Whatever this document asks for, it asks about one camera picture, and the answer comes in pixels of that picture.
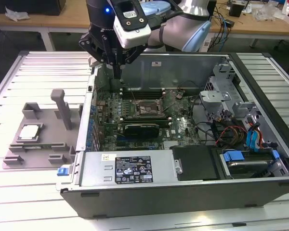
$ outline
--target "red wire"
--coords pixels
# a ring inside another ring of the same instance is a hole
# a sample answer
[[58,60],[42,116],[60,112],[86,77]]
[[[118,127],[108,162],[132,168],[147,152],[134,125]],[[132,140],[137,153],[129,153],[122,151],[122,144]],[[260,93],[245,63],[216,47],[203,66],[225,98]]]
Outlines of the red wire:
[[260,148],[263,148],[263,146],[262,146],[262,138],[263,138],[262,132],[259,130],[259,128],[257,128],[256,131],[259,132],[259,143],[258,143],[258,145],[259,145]]
[[239,126],[228,126],[228,127],[226,127],[226,128],[223,130],[223,132],[221,133],[221,135],[219,136],[219,138],[222,137],[222,135],[223,135],[229,128],[232,128],[232,129],[238,128],[238,129],[241,129],[243,132],[247,133],[246,130],[245,130],[244,128],[242,128],[242,127],[239,127]]

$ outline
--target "motherboard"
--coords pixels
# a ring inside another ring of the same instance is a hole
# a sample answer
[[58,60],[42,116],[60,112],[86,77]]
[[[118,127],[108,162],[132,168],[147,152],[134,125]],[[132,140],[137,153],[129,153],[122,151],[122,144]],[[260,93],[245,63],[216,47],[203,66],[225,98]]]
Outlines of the motherboard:
[[[190,116],[192,98],[181,90],[141,94],[98,90],[91,121],[99,133],[99,150],[164,150],[200,144]],[[87,151],[94,151],[90,141]]]

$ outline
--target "circuit board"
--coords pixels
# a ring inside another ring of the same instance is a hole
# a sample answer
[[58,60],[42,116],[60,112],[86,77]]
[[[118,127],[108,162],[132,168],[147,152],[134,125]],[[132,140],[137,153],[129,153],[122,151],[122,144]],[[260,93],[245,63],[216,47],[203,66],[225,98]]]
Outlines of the circuit board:
[[[179,93],[178,90],[168,90],[160,99],[146,101],[127,100],[123,99],[119,93],[98,91],[96,110],[91,118],[98,121],[100,151],[164,150],[173,145],[200,144],[198,133],[190,118],[189,97],[180,97]],[[155,105],[157,106],[154,110],[161,110],[158,115],[149,107]],[[143,121],[146,120],[148,114],[158,119],[161,119],[159,115],[167,117],[166,125],[165,120],[149,123],[155,124],[162,121],[163,125],[159,127],[157,137],[131,139],[123,135],[122,118],[128,117],[129,123],[133,123],[133,118]]]

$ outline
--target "metal table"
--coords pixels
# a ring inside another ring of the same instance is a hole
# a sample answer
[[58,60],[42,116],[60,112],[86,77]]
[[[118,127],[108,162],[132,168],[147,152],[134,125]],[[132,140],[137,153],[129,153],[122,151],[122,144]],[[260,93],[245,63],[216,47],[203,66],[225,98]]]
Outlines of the metal table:
[[[261,54],[238,55],[259,84],[268,84],[262,86],[268,97],[280,96],[271,100],[286,121],[289,118],[289,107],[285,106],[289,100],[289,87],[279,81],[289,83],[289,77],[285,79],[282,70],[272,69],[270,63],[274,60]],[[49,97],[51,90],[63,88],[70,108],[78,108],[84,100],[91,72],[88,57],[85,52],[24,53],[17,57],[1,83],[0,230],[73,230],[80,227],[96,231],[289,230],[289,194],[261,208],[84,220],[56,191],[55,169],[3,170],[2,158],[23,117],[24,103],[31,101],[37,102],[41,108],[55,108]]]

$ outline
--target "warning label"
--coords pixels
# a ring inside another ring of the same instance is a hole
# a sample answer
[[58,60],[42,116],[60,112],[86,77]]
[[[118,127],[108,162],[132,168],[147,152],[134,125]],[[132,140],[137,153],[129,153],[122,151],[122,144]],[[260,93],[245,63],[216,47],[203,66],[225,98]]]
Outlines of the warning label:
[[130,156],[116,158],[117,184],[152,183],[153,173],[149,156]]

